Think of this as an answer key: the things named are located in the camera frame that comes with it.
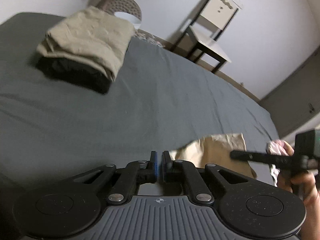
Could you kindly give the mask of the person's right hand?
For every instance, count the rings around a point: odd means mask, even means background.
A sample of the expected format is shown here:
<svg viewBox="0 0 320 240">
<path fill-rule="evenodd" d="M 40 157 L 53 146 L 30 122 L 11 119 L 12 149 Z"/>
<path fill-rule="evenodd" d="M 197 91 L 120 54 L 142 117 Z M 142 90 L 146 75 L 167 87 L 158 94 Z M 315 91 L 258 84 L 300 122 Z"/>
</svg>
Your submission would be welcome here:
<svg viewBox="0 0 320 240">
<path fill-rule="evenodd" d="M 292 192 L 292 185 L 303 186 L 306 219 L 300 230 L 301 239 L 319 239 L 319 191 L 313 173 L 303 172 L 289 178 L 281 171 L 277 180 L 277 187 L 289 192 Z"/>
</svg>

